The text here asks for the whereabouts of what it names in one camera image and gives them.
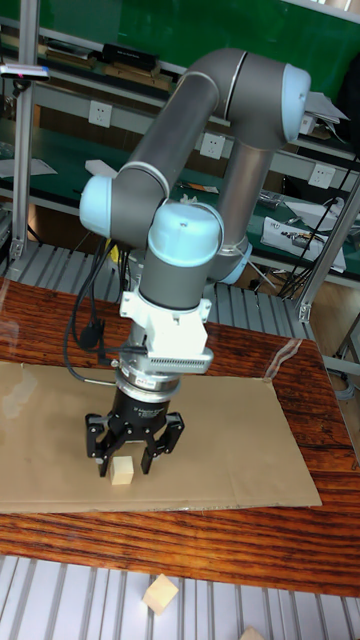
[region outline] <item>cardboard sheet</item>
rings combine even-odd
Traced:
[[[112,372],[87,371],[109,379]],[[106,415],[114,389],[58,367],[0,364],[0,511],[69,512],[320,505],[271,382],[186,376],[172,411],[186,428],[144,476],[111,486],[86,457],[86,413]]]

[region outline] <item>wire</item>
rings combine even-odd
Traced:
[[[329,369],[328,371],[329,371],[329,373],[334,374],[334,376],[338,376],[338,378],[341,378],[346,383],[346,389],[342,389],[340,391],[335,391],[335,395],[336,395],[337,399],[338,400],[352,400],[352,398],[355,396],[355,389],[359,389],[359,387],[357,387],[353,383],[351,378],[349,378],[349,376],[346,375],[345,373],[341,373],[340,371],[335,371],[335,369]]]
[[[79,247],[81,247],[82,243],[85,242],[86,238],[90,235],[91,231],[88,231],[82,240],[80,240],[79,244],[75,247],[74,252],[77,251],[79,249]]]
[[[339,188],[337,189],[337,191],[336,191],[335,195],[334,195],[332,198],[330,198],[330,200],[328,201],[328,205],[327,205],[327,207],[326,207],[326,209],[325,209],[324,214],[322,215],[322,217],[321,217],[321,218],[320,218],[320,220],[318,221],[318,223],[317,223],[316,227],[312,230],[312,232],[311,232],[311,234],[310,234],[310,237],[309,237],[309,239],[308,239],[308,241],[307,241],[307,243],[306,243],[306,245],[305,245],[305,247],[304,247],[304,249],[303,249],[303,251],[302,251],[301,255],[298,257],[298,259],[297,259],[297,261],[296,261],[296,263],[295,263],[295,265],[294,265],[294,267],[293,267],[293,269],[292,269],[291,273],[289,274],[289,276],[288,276],[288,278],[287,278],[286,282],[284,283],[284,285],[282,286],[281,290],[279,291],[278,296],[283,297],[283,296],[285,295],[285,294],[284,294],[285,290],[287,289],[287,287],[289,287],[289,285],[291,284],[291,282],[292,282],[293,280],[296,282],[296,279],[297,279],[297,278],[301,278],[307,270],[310,270],[310,272],[311,272],[311,270],[312,270],[312,268],[313,268],[314,264],[316,263],[316,260],[318,260],[318,258],[317,258],[317,259],[313,262],[312,267],[306,267],[306,268],[305,268],[305,269],[304,269],[300,274],[298,274],[298,276],[297,276],[296,278],[294,278],[294,275],[295,275],[296,269],[300,266],[301,261],[303,260],[304,255],[305,255],[305,253],[307,252],[307,250],[308,250],[308,248],[309,248],[309,246],[310,246],[310,243],[311,243],[311,242],[312,242],[312,240],[314,239],[314,237],[315,237],[315,235],[316,235],[317,231],[319,230],[319,228],[320,228],[320,226],[321,226],[322,222],[325,220],[325,218],[326,218],[327,214],[329,213],[329,211],[330,211],[330,209],[331,209],[332,205],[333,205],[333,204],[334,204],[334,202],[336,201],[336,198],[337,198],[337,197],[339,197],[339,194],[340,194],[340,192],[341,192],[341,190],[342,190],[342,188],[343,188],[343,186],[344,186],[344,184],[345,184],[345,182],[346,182],[347,178],[349,177],[350,172],[351,172],[351,171],[352,171],[352,169],[356,166],[356,161],[357,161],[357,155],[355,155],[355,156],[354,156],[354,158],[352,159],[351,164],[350,164],[349,168],[347,169],[347,171],[346,171],[346,173],[345,173],[345,176],[343,177],[343,179],[342,179],[342,181],[341,181],[341,184],[340,184]]]
[[[147,353],[146,347],[144,346],[121,346],[121,347],[102,347],[102,348],[93,348],[93,349],[89,349],[86,347],[83,347],[80,343],[80,340],[78,339],[77,333],[76,333],[76,314],[77,311],[81,305],[81,303],[83,302],[84,298],[86,297],[87,293],[89,291],[92,290],[94,282],[96,280],[96,277],[98,276],[107,256],[109,255],[110,251],[114,248],[115,246],[115,242],[113,240],[111,240],[111,242],[108,244],[108,246],[105,248],[104,250],[104,245],[105,245],[106,240],[105,239],[101,239],[97,248],[96,248],[96,252],[94,254],[93,257],[93,261],[92,261],[92,266],[91,266],[91,270],[89,275],[87,276],[87,278],[85,279],[85,282],[83,283],[78,296],[76,298],[71,316],[69,318],[69,321],[67,323],[66,329],[65,329],[65,333],[64,333],[64,340],[63,340],[63,358],[64,358],[64,363],[68,369],[68,371],[71,373],[72,376],[74,376],[74,378],[76,378],[77,380],[80,380],[81,382],[91,382],[93,384],[102,384],[105,386],[116,386],[115,383],[113,382],[107,382],[107,381],[103,381],[103,380],[97,380],[94,378],[85,378],[84,376],[82,376],[81,374],[77,373],[74,368],[71,366],[70,361],[69,361],[69,357],[68,357],[68,341],[69,341],[69,336],[70,333],[72,332],[73,338],[75,340],[75,343],[77,344],[78,347],[80,347],[83,351],[85,351],[86,353],[97,353],[99,354],[101,353],[106,353],[106,352],[117,352],[117,353],[133,353],[133,354],[145,354]]]
[[[37,240],[39,244],[45,244],[44,241],[41,240],[41,238],[38,236],[36,231],[34,231],[34,229],[30,227],[29,224],[28,224],[28,232],[31,233],[32,236],[34,236],[35,240]]]

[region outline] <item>corrugated metal floor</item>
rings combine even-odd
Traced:
[[[171,578],[161,616],[142,597],[155,576],[55,562],[0,559],[0,640],[356,640],[360,602]]]
[[[24,284],[67,293],[78,293],[90,272],[92,255],[29,242],[26,254],[0,275]],[[95,297],[115,302],[119,297],[117,265],[105,262],[95,284]],[[299,322],[291,300],[218,284],[209,297],[209,320],[265,333],[314,339],[311,328]]]

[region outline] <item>light blue joint cap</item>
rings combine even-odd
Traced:
[[[105,238],[110,238],[111,186],[111,178],[93,176],[85,185],[80,200],[81,224]]]
[[[249,242],[248,248],[246,249],[240,262],[236,265],[235,269],[233,269],[231,273],[229,273],[229,275],[226,276],[226,278],[224,278],[223,280],[220,280],[220,282],[223,282],[224,284],[234,284],[240,278],[242,272],[244,271],[247,265],[247,262],[250,258],[251,252],[252,252],[252,244],[250,244]]]
[[[148,243],[167,264],[197,267],[212,260],[222,237],[222,218],[210,205],[166,202],[155,214]]]
[[[295,140],[299,135],[310,85],[311,77],[307,71],[293,67],[291,64],[285,66],[281,112],[284,136],[288,141]]]

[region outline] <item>cable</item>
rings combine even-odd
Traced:
[[[345,184],[345,182],[346,182],[347,178],[349,177],[350,172],[351,172],[351,171],[352,171],[352,169],[356,166],[356,161],[357,161],[357,155],[355,155],[355,156],[354,156],[353,160],[351,161],[351,164],[350,164],[349,168],[347,169],[347,171],[346,171],[346,173],[345,173],[345,176],[343,177],[343,179],[342,179],[342,181],[341,181],[341,184],[340,184],[339,188],[337,189],[337,191],[336,191],[335,195],[334,195],[332,198],[330,198],[330,200],[329,200],[329,202],[328,202],[328,205],[327,205],[327,207],[326,207],[326,209],[325,209],[324,214],[322,215],[322,217],[321,217],[321,218],[320,218],[320,220],[318,221],[318,223],[317,223],[317,225],[316,225],[315,229],[313,229],[313,230],[312,230],[312,232],[311,232],[311,234],[310,234],[310,238],[308,239],[308,241],[307,241],[307,243],[306,243],[306,245],[305,245],[305,247],[304,247],[304,249],[303,249],[303,251],[302,251],[301,255],[298,257],[298,259],[297,259],[297,261],[296,261],[296,263],[295,263],[295,265],[294,265],[294,267],[293,267],[293,269],[292,269],[291,273],[289,274],[289,276],[288,276],[288,278],[287,278],[286,282],[284,283],[283,287],[282,287],[282,288],[281,288],[281,290],[279,291],[278,296],[283,297],[283,295],[284,295],[284,291],[285,291],[285,290],[286,290],[286,288],[289,286],[289,284],[291,283],[291,281],[292,281],[292,280],[295,280],[295,281],[296,281],[296,278],[294,278],[294,275],[295,275],[296,269],[300,266],[300,263],[301,263],[302,259],[304,258],[304,255],[305,255],[305,253],[307,252],[307,250],[308,250],[308,248],[309,248],[309,246],[310,246],[310,243],[312,242],[313,238],[315,237],[315,235],[316,235],[317,231],[319,230],[319,228],[320,228],[320,226],[321,226],[322,222],[325,220],[325,218],[326,218],[327,214],[329,213],[329,211],[330,211],[330,209],[331,209],[332,205],[334,204],[334,202],[335,202],[336,198],[337,198],[337,197],[339,197],[339,194],[340,194],[340,192],[341,192],[341,190],[342,190],[342,188],[343,188],[343,186],[344,186],[344,184]],[[313,262],[312,267],[310,268],[310,271],[312,270],[312,268],[313,268],[314,264],[316,263],[316,260]],[[304,269],[300,274],[298,274],[297,278],[301,277],[301,276],[305,273],[305,271],[306,271],[307,269],[309,269],[309,267],[306,267],[306,268],[305,268],[305,269]]]
[[[82,240],[80,240],[79,244],[75,247],[74,252],[77,251],[79,249],[79,247],[81,247],[82,243],[86,240],[86,238],[90,235],[91,231],[88,231]]]
[[[83,345],[81,345],[80,340],[78,339],[77,333],[76,333],[76,314],[77,311],[81,305],[81,303],[83,302],[85,296],[87,295],[88,291],[92,289],[93,284],[96,280],[97,275],[99,274],[108,254],[110,253],[110,251],[113,249],[113,247],[115,246],[115,242],[112,240],[109,245],[106,247],[106,249],[104,250],[103,254],[100,255],[100,252],[105,244],[106,240],[105,239],[101,239],[95,255],[93,257],[93,261],[92,261],[92,266],[91,266],[91,270],[89,275],[87,276],[87,278],[85,279],[85,282],[83,283],[78,296],[76,298],[71,316],[69,318],[69,321],[67,323],[66,329],[65,329],[65,333],[64,333],[64,340],[63,340],[63,358],[64,358],[64,363],[68,369],[68,371],[71,373],[72,376],[74,376],[74,378],[76,378],[77,380],[80,380],[81,382],[91,382],[93,384],[102,384],[105,386],[116,386],[115,383],[113,382],[107,382],[107,381],[103,381],[103,380],[97,380],[94,378],[85,378],[84,376],[80,375],[79,373],[77,373],[73,367],[70,364],[69,358],[68,358],[68,353],[67,353],[67,349],[68,349],[68,341],[69,341],[69,335],[70,332],[72,332],[73,338],[75,340],[75,343],[77,344],[78,347],[80,347],[83,351],[85,351],[86,353],[97,353],[99,354],[100,352],[102,353],[106,353],[106,352],[117,352],[117,353],[136,353],[136,354],[145,354],[147,353],[146,347],[143,346],[122,346],[122,347],[103,347],[103,348],[93,348],[93,349],[89,349],[84,347]]]
[[[30,227],[29,224],[28,224],[28,232],[31,233],[32,236],[34,236],[35,240],[37,240],[39,244],[45,244],[44,241],[41,240],[41,238],[38,236],[36,231],[34,231],[34,229]]]

